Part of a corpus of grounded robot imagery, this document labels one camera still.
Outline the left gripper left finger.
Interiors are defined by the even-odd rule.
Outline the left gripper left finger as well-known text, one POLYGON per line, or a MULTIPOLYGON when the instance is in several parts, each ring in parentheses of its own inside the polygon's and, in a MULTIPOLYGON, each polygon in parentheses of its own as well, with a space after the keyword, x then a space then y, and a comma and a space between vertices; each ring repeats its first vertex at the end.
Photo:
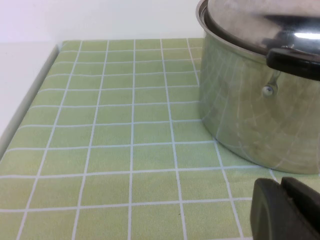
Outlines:
POLYGON ((280 183, 269 178, 254 182, 250 226, 255 240, 318 240, 300 221, 280 183))

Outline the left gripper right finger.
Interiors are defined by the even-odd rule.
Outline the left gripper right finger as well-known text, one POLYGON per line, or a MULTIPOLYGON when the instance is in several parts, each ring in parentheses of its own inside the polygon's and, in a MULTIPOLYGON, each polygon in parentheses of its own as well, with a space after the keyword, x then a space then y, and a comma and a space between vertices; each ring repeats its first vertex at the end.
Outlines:
POLYGON ((320 234, 320 193, 294 177, 283 177, 281 186, 300 221, 313 235, 320 234))

